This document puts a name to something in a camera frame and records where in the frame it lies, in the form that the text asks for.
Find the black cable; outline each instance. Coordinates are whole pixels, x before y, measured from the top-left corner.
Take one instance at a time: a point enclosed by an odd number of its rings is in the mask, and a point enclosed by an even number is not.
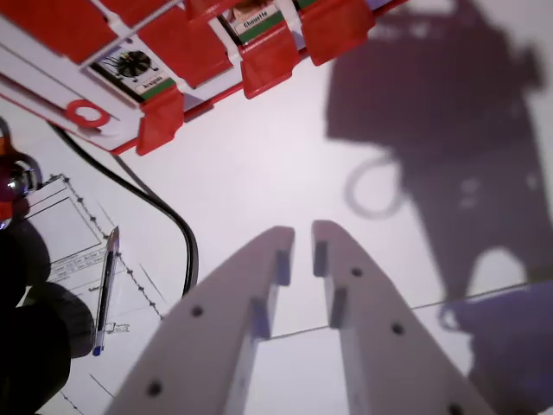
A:
[[[162,199],[156,194],[156,192],[154,192],[154,190],[151,189],[150,186],[144,183],[134,171],[132,171],[129,165],[125,163],[120,156],[118,156],[117,154],[113,154],[111,156],[113,157],[113,160],[115,160],[115,163],[117,163],[119,167],[123,169],[123,171],[134,181],[134,183],[138,185],[139,188],[143,190],[146,195],[151,196],[158,201]]]
[[[155,194],[147,195],[141,189],[137,188],[136,186],[133,186],[132,184],[127,182],[124,178],[116,175],[111,170],[107,169],[104,165],[97,162],[86,151],[80,148],[80,146],[77,143],[75,143],[75,141],[60,127],[54,124],[50,124],[50,126],[54,129],[55,132],[58,133],[58,135],[64,141],[64,143],[67,144],[71,148],[71,150],[77,153],[77,155],[80,156],[83,160],[85,160],[88,164],[90,164],[92,167],[94,167],[97,171],[99,171],[103,175],[112,179],[119,186],[126,188],[135,196],[138,196],[143,201],[149,203],[150,206],[153,206],[154,208],[163,212],[179,227],[179,229],[181,229],[182,236],[184,236],[184,240],[187,245],[187,269],[186,269],[185,280],[184,280],[184,288],[182,289],[182,295],[184,296],[185,294],[187,294],[190,291],[190,289],[194,287],[198,282],[198,244],[196,243],[196,237],[194,236],[194,232],[192,232],[192,229],[190,228],[188,223],[184,219],[182,219],[182,217],[178,213],[176,213],[176,211],[173,210],[171,206],[169,206],[167,203],[165,203]]]

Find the dark object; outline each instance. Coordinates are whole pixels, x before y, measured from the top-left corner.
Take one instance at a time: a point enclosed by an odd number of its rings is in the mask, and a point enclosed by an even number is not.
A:
[[[9,238],[10,243],[14,245],[11,249],[16,249],[18,255],[22,257],[21,262],[11,259],[8,253],[0,254],[5,255],[6,258],[2,264],[10,263],[9,267],[13,268],[13,271],[6,275],[12,275],[11,278],[14,278],[16,273],[21,273],[26,285],[46,282],[50,276],[50,254],[46,242],[30,220],[15,218],[7,229],[0,232],[9,235],[3,238]]]
[[[192,308],[192,316],[199,317],[202,314],[204,314],[204,309],[202,309],[199,305],[196,305]]]
[[[400,323],[398,322],[394,322],[392,325],[391,325],[391,331],[393,331],[396,335],[402,335],[403,333],[405,333],[405,329],[404,329],[404,326],[402,326]]]
[[[113,287],[113,277],[115,276],[115,258],[119,253],[119,227],[115,227],[107,240],[104,256],[104,270],[102,271],[102,284],[100,291],[100,302],[98,306],[98,317],[96,318],[96,337],[94,340],[94,349],[92,354],[100,356],[104,350],[105,319],[110,306],[111,289]]]
[[[146,72],[151,63],[151,59],[144,52],[129,52],[119,58],[118,73],[125,78],[135,78]]]
[[[11,157],[0,157],[0,201],[14,201],[36,189],[33,170]]]
[[[66,325],[49,307],[32,305],[6,313],[0,413],[31,414],[67,382],[71,365]]]
[[[6,231],[0,231],[0,264],[2,264],[2,289],[0,312],[16,307],[25,293],[25,263],[16,239]]]
[[[449,415],[463,415],[463,408],[459,404],[451,404],[448,407]]]
[[[40,305],[52,310],[65,324],[69,335],[71,359],[88,355],[94,343],[94,320],[92,312],[71,291],[56,283],[44,283],[33,286],[23,307]]]
[[[148,396],[156,397],[162,392],[162,384],[159,380],[154,380],[148,386]]]
[[[81,149],[73,141],[73,139],[69,137],[69,135],[60,127],[54,124],[50,124],[50,126],[54,129],[54,131],[58,133],[60,138],[83,160],[85,160],[87,163],[89,163],[91,166],[93,166],[97,171],[99,171],[103,175],[112,179],[119,186],[126,188],[135,196],[138,196],[143,201],[146,201],[154,208],[163,212],[179,227],[179,229],[181,229],[182,236],[184,237],[184,240],[186,241],[186,244],[187,244],[187,270],[186,270],[186,275],[184,279],[184,287],[182,289],[182,295],[184,296],[187,292],[189,292],[190,289],[193,286],[195,286],[196,282],[198,281],[198,245],[196,243],[194,232],[192,232],[192,229],[190,228],[188,223],[184,219],[182,219],[182,217],[178,213],[176,213],[176,211],[173,210],[171,206],[169,206],[167,203],[162,201],[159,197],[147,195],[141,189],[136,188],[135,186],[133,186],[123,178],[113,173],[111,170],[107,169],[102,164],[98,163],[88,153],[86,153],[86,151]]]
[[[352,268],[352,274],[353,274],[355,277],[363,277],[363,272],[362,272],[361,269],[358,268],[358,267]]]

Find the red ring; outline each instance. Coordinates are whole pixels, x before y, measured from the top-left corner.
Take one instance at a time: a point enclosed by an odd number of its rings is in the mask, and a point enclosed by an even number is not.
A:
[[[100,113],[100,118],[90,121],[77,113],[79,108],[92,108]],[[106,125],[110,120],[110,114],[86,99],[76,99],[70,102],[66,108],[66,115],[71,121],[81,127],[98,128],[102,125]]]

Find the paper sheet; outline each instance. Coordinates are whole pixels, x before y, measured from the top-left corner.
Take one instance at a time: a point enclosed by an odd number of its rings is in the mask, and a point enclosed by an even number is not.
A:
[[[36,266],[48,269],[49,274],[47,283],[35,284],[23,303],[42,298],[44,287],[48,287],[48,295],[62,310],[66,321],[72,354],[75,348],[81,348],[77,355],[83,354],[72,359],[68,382],[40,413],[103,413],[148,344],[168,305],[142,266],[125,254],[122,235],[105,350],[98,357],[92,356],[89,347],[98,309],[105,245],[107,235],[116,225],[100,205],[79,193],[64,175],[52,176],[28,202],[29,213],[25,220],[12,224],[12,232],[23,239],[32,236],[33,247],[46,248],[49,264]],[[29,259],[45,261],[44,254],[35,255],[37,249],[31,251]]]

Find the blue pen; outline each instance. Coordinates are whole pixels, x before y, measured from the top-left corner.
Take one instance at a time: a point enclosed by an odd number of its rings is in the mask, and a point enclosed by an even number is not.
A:
[[[113,286],[118,252],[119,227],[116,227],[111,231],[105,249],[98,314],[96,315],[96,337],[94,338],[94,349],[92,350],[92,354],[95,356],[100,356],[100,353],[104,350],[105,319],[107,318],[107,310],[110,305],[111,287]]]

